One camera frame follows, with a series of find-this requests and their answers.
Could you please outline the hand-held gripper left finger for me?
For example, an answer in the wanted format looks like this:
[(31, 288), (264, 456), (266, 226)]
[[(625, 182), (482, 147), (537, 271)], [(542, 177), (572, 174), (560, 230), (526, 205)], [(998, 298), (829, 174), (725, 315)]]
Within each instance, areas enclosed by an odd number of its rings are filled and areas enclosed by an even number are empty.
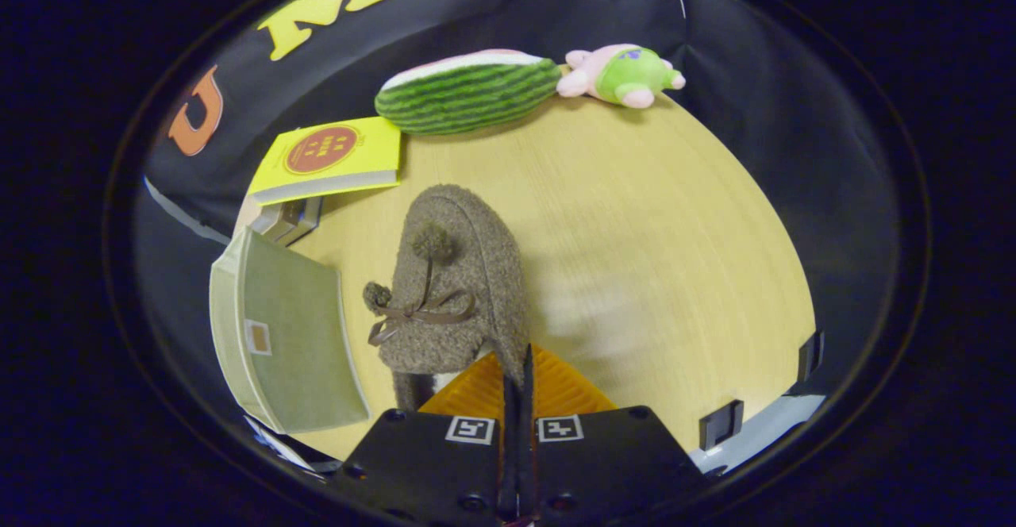
[(388, 409), (341, 467), (341, 492), (399, 524), (509, 524), (519, 512), (515, 399), (486, 354), (417, 411)]

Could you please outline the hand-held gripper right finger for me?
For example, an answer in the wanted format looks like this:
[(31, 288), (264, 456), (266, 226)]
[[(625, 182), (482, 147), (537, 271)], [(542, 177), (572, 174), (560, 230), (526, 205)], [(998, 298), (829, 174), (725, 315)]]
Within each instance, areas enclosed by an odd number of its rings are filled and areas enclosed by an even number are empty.
[(537, 524), (639, 524), (706, 476), (647, 406), (616, 407), (577, 369), (529, 347), (520, 394), (520, 514)]

